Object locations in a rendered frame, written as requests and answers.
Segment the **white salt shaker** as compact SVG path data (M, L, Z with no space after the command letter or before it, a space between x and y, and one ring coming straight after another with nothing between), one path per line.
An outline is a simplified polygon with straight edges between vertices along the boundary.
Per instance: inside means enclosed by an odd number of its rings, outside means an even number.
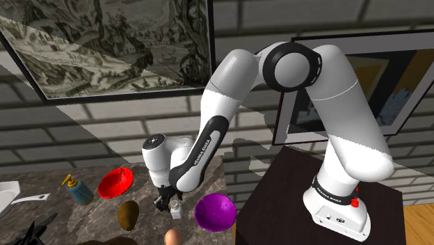
M183 216L182 204L178 200L170 201L170 213L173 219L181 219Z

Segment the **brown potato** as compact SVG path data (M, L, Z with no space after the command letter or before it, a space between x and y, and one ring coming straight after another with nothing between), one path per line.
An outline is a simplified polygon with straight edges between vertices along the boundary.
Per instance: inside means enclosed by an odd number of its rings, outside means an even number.
M137 202L133 200L124 202L121 204L117 214L120 227L126 231L133 230L138 220L138 215L139 206Z

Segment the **brown egg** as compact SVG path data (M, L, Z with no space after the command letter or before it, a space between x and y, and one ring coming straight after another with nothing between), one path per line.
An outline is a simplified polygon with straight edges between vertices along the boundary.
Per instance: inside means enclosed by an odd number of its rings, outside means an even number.
M183 238L182 233L176 229L172 228L168 230L164 237L164 244L165 245L182 245L183 244Z

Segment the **red bowl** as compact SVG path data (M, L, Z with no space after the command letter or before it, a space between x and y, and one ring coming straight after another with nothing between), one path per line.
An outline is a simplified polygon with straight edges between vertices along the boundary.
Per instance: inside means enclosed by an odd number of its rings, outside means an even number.
M111 199L121 196L134 181L132 170L119 167L107 173L99 183L97 193L103 199Z

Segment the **purple bowl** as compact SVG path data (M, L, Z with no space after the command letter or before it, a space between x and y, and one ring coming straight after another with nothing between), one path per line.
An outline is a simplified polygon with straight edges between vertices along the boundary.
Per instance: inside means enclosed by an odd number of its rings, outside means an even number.
M196 223L210 232L221 232L233 226L237 211L235 204L222 193L204 196L195 206Z

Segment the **dark brown rounded object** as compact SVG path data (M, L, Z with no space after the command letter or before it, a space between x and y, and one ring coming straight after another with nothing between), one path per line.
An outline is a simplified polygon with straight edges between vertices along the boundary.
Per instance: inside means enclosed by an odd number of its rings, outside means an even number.
M105 242L97 240L89 240L86 242L78 243L77 245L138 245L138 243L129 237L114 237L106 240Z

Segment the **teal soap bottle, yellow pump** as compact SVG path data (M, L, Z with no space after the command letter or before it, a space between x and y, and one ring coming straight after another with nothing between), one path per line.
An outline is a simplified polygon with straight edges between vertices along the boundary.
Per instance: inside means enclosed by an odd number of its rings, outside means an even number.
M93 199L93 192L81 181L76 180L71 174L63 180L62 185L67 184L68 191L80 205L89 205Z

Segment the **dark robot stand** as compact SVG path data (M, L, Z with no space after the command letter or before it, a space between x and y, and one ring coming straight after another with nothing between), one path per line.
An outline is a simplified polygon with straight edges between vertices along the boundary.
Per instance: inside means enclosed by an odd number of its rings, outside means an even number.
M362 182L360 197L371 217L371 232L358 242L313 222L303 204L322 161L284 147L236 219L236 245L406 245L402 193Z

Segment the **black angular object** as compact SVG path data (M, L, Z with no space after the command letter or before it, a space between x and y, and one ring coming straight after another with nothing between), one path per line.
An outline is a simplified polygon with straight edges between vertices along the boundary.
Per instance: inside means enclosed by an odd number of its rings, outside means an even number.
M5 245L46 245L40 237L47 230L48 225L51 224L57 216L58 213L54 213L37 225L33 222L29 229L24 230L14 240Z

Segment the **framed landscape wall picture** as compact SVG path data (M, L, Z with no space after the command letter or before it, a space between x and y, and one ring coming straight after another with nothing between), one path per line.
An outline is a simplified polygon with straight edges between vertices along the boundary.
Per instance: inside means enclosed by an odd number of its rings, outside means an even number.
M216 66L212 0L0 0L0 43L53 104L196 95Z

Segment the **framed abstract wall picture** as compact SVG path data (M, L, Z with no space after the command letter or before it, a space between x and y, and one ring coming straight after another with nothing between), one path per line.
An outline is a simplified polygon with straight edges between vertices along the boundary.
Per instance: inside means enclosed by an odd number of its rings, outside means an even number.
M293 38L309 48L336 45L346 55L385 136L395 135L434 84L434 29ZM274 145L326 141L305 90L283 93Z

